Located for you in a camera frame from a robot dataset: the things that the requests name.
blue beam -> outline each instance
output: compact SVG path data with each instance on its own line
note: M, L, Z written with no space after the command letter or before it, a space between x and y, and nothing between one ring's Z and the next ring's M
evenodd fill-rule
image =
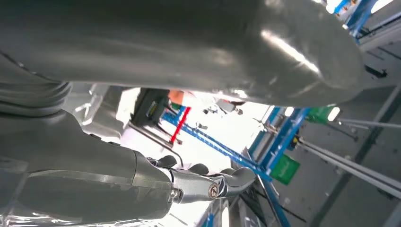
M339 13L340 10L341 10L347 3L349 3L349 0L342 0L342 1L339 3L339 5L338 5L336 8L334 8L334 14Z
M276 217L277 221L280 223L280 226L291 227L286 215L283 212L283 209L280 206L279 201L276 198L276 194L273 192L270 186L270 182L267 182L264 179L262 179L262 183L267 195L267 199L269 200L270 207L273 210L274 216Z
M299 112L300 112L300 109L294 109L292 115L284 121L276 138L271 143L268 151L266 152L265 157L262 159L261 166L267 168L267 165L271 162L274 152L276 152L276 150L279 148L279 145L282 143L282 141L285 139L285 136L288 134L288 131L291 129L291 126L292 126L291 121L294 120L298 116Z
M265 131L260 131L258 135L256 136L255 140L253 141L252 145L248 149L249 155L252 157L253 154L255 153L256 148L259 146L261 143L263 137L266 135Z
M353 36L356 36L361 30L362 26L369 19L372 7L375 5L377 0L361 0L355 12L349 18L347 26Z
M164 114L163 119L173 125L176 125L176 122L174 121L174 116L172 116L169 113ZM256 162L227 148L224 145L223 145L223 147L225 147L225 148L219 147L222 144L219 143L218 141L216 141L215 139L213 139L212 137L206 135L205 133L202 132L202 134L204 136L201 136L196 132L196 129L189 127L187 124L184 124L183 127L181 128L181 130L192 135L193 137L195 137L198 140L200 140L201 142L207 144L209 147L215 149L216 151L220 152L221 154L230 157L230 159L232 159L236 163L239 163L242 166L252 169L255 172L255 174L258 174L259 176L261 176L261 178L263 178L267 181L270 181L270 182L272 181L272 178L270 176L268 176L266 174L266 171L263 168L260 168Z
M275 157L274 157L273 161L267 167L268 174L270 173L271 170L274 169L274 167L280 160L281 156L284 154L284 151L290 145L292 139L294 138L294 136L296 134L296 131L298 131L299 126L301 126L302 121L307 116L309 111L310 111L310 108L304 108L304 109L300 110L299 113L296 115L295 120L291 123L291 126L288 129L288 132L284 136L284 140L277 146L277 150L274 153Z

gray robot arm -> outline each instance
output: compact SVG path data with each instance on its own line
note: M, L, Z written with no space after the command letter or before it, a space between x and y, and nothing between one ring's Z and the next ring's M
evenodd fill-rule
M0 127L0 215L7 225L156 219L173 202L236 195L255 178L249 169L219 178L155 167L137 151L83 133L65 111L0 114Z

metal rod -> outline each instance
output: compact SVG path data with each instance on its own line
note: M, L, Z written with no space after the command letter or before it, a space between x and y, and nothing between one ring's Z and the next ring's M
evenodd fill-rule
M153 142L157 143L157 144L160 145L161 147L167 149L167 150L170 151L171 153L177 155L178 158L180 159L181 167L184 167L183 159L181 158L181 156L180 156L177 152L173 151L173 149L171 148L171 144L170 144L170 143L168 143L167 141L164 142L164 143L161 142L161 141L159 141L159 140L163 140L163 139L160 138L160 137L158 137L157 135L153 134L152 132L148 131L147 129L138 127L138 126L134 125L134 124L131 123L131 122L128 123L128 126L129 126L130 128L132 128L132 129L136 130L136 131L139 132L140 134L144 135L144 136L147 137L148 139L152 140Z
M376 117L373 119L374 122L380 122L380 119L386 113L388 108L390 107L391 103L394 102L395 98L397 97L398 93L401 91L401 81L397 84L397 86L393 89L391 94L388 96L387 100L384 102L383 106L380 108L379 112L377 113Z
M357 140L358 140L358 137L357 137L357 136L353 136L353 135L347 133L346 131L343 131L343 130L341 130L341 129L335 127L334 125L331 125L331 124L329 124L329 123L328 123L328 124L323 124L323 125L326 126L326 127L328 127L328 128L330 128L330 129L333 129L334 131L340 132L340 133L342 133L342 134L344 134L344 135L346 135L346 136L352 138L354 141L357 141Z
M366 182L374 185L375 187L380 188L383 191L386 191L386 192L394 195L395 197L398 197L398 198L401 199L401 192L400 191L398 191L398 190L396 190L396 189L394 189L394 188L392 188L392 187L390 187L390 186L388 186L388 185L386 185L386 184L384 184L384 183L382 183L382 182L380 182L380 181L378 181L378 180L376 180L376 179L374 179L374 178L372 178L372 177L370 177L370 176L368 176L368 175L366 175L366 174L364 174L364 173L362 173L362 172L360 172L360 171L358 171L358 170L356 170L356 169L354 169L352 167L349 167L348 165L346 165L346 164L344 164L344 163L342 163L342 162L340 162L338 160L335 160L334 158L332 158L330 156L327 156L324 153L321 153L321 152L319 152L319 151L317 151L317 150L315 150L315 149L313 149L313 148L311 148L311 147L309 147L307 145L300 144L299 146L309 150L313 154L316 154L317 156L319 156L323 160L326 160L326 161L328 161L328 162L330 162L330 163L332 163L332 164L344 169L345 171L349 172L350 174L355 175L355 176L361 178L362 180L365 180Z
M361 120L352 120L352 119L338 119L341 123L355 123L355 124L364 124L375 127L384 127L384 128L396 128L401 129L401 124L392 124L392 123L382 123L382 122L370 122L370 121L361 121Z
M276 220L279 222L280 226L291 227L291 225L289 224L289 222L287 220L286 215L283 212L283 209L280 206L279 201L277 200L274 192L271 190L271 188L269 186L269 182L264 181L263 179L260 178L260 176L258 176L258 179L261 183L263 190L266 193L266 198L268 198L267 201L270 204L270 207L273 210L273 214L274 214Z
M364 174L370 175L370 176L372 176L372 177L374 177L376 179L379 179L379 180L381 180L381 181L383 181L383 182L385 182L385 183L387 183L387 184L389 184L389 185L391 185L393 187L396 187L397 189L399 189L401 191L401 183L396 181L396 180L394 180L394 179L392 179L392 178L389 178L389 177L387 177L387 176L385 176L383 174L380 174L380 173L378 173L376 171L368 169L368 168L366 168L364 166L361 166L361 165L359 165L359 164L357 164L355 162L352 162L352 161L350 161L348 159L340 157L340 156L338 156L338 155L336 155L336 154L334 154L332 152L329 152L328 150L322 149L322 148L320 148L320 147L318 147L316 145L313 145L313 144L311 144L309 142L306 142L302 138L300 138L300 143L303 143L303 144L305 144L305 145L307 145L307 146L309 146L309 147L311 147L311 148L313 148L313 149L315 149L315 150L317 150L317 151L319 151L321 153L324 153L325 155L327 155L327 156L329 156L331 158L334 158L337 161L340 161L340 162L342 162L342 163L344 163L344 164L346 164L346 165L348 165L348 166L350 166L350 167L352 167L352 168L354 168L354 169L356 169L356 170L358 170L358 171L360 171L360 172L362 172Z

shiny metal surface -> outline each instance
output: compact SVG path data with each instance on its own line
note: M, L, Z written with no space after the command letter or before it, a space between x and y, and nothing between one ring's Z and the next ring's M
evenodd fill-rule
M317 106L361 87L358 48L299 0L4 0L0 51L47 78Z
M216 185L211 179L181 169L171 169L174 188L180 191L177 203L190 203L195 201L212 201L209 189Z
M131 227L170 210L173 185L163 172L137 151L84 134L65 111L0 114L0 128L2 227Z

cable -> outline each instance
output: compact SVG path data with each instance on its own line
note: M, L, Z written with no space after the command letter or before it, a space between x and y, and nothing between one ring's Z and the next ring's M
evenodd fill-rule
M141 128L138 127L138 126L135 126L135 125L132 124L131 122L128 123L128 126L129 126L130 128L132 128L132 129L136 130L136 131L139 132L140 134L146 136L148 139L151 139L152 141L154 141L154 142L157 143L158 145L162 146L163 148L167 149L167 150L170 151L171 153L177 155L178 158L180 159L181 167L184 167L183 159L181 158L181 156L180 156L177 152L173 151L173 150L171 149L171 147L169 147L168 145L163 144L162 142L158 141L157 139L151 137L151 136L148 135L146 132L144 132L143 129L141 129Z

